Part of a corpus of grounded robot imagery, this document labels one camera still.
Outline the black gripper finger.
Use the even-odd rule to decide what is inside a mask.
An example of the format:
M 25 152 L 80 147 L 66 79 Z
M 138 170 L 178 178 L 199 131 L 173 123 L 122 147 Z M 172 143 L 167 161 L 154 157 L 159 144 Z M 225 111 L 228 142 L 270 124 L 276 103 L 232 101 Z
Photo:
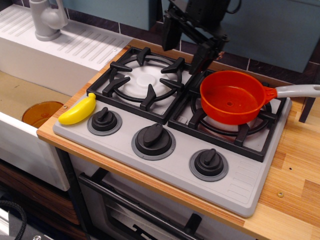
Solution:
M 222 48 L 221 42 L 205 41 L 201 43 L 193 56 L 189 73 L 194 75 L 205 71 L 214 60 L 220 57 Z
M 169 51 L 178 46 L 182 35 L 179 22 L 170 15 L 164 16 L 162 28 L 162 48 Z

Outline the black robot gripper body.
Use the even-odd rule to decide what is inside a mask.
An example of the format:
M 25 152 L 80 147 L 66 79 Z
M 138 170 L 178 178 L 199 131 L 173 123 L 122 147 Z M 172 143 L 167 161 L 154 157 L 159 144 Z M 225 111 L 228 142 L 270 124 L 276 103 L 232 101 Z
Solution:
M 179 22 L 181 34 L 200 45 L 206 41 L 228 42 L 221 21 L 227 13 L 228 0 L 171 0 L 166 15 Z

